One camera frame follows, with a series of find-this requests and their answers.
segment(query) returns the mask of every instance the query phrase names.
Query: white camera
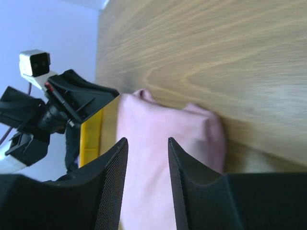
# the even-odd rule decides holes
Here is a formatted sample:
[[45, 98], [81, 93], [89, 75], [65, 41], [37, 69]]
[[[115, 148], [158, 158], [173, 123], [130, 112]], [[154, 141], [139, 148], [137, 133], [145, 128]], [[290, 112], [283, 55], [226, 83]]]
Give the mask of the white camera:
[[24, 51], [19, 60], [21, 76], [41, 90], [45, 90], [47, 79], [56, 75], [50, 71], [50, 54], [47, 52], [38, 49]]

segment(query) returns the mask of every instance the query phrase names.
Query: red wire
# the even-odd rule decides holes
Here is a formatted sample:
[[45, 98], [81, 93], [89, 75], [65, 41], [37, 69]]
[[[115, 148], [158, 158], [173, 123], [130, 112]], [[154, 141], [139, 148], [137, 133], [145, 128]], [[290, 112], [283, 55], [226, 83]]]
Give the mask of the red wire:
[[[28, 95], [31, 94], [31, 90], [32, 90], [32, 84], [29, 83], [29, 88], [28, 88]], [[0, 145], [3, 144], [3, 142], [5, 141], [5, 139], [8, 137], [8, 135], [10, 134], [10, 132], [13, 130], [12, 127], [10, 127], [6, 132], [5, 134], [3, 135], [3, 137], [0, 139]]]

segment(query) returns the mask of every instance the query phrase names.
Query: wooden table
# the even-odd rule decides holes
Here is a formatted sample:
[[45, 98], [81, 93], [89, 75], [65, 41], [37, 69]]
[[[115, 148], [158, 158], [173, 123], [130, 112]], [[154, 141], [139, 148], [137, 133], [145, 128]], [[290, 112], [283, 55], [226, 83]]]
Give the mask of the wooden table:
[[[307, 0], [111, 0], [96, 82], [215, 111], [227, 172], [307, 171]], [[116, 114], [114, 101], [102, 151], [115, 143]]]

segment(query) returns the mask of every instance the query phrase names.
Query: black mount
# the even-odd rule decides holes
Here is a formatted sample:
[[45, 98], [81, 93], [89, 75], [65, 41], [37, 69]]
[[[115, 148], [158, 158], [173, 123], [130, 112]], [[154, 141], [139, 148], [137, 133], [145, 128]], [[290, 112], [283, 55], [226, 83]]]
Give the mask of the black mount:
[[117, 90], [85, 81], [73, 70], [48, 78], [45, 103], [8, 87], [0, 99], [0, 122], [17, 129], [6, 155], [30, 166], [47, 154], [50, 135], [79, 126], [114, 100]]

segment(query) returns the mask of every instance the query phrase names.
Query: pink towel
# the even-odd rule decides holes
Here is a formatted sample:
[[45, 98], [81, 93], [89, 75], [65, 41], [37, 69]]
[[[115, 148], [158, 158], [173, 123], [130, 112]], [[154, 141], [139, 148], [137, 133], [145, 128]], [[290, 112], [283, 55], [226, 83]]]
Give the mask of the pink towel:
[[176, 230], [168, 166], [168, 138], [222, 173], [226, 153], [221, 122], [189, 103], [184, 109], [158, 105], [148, 90], [123, 94], [117, 140], [126, 137], [129, 156], [121, 208], [124, 230]]

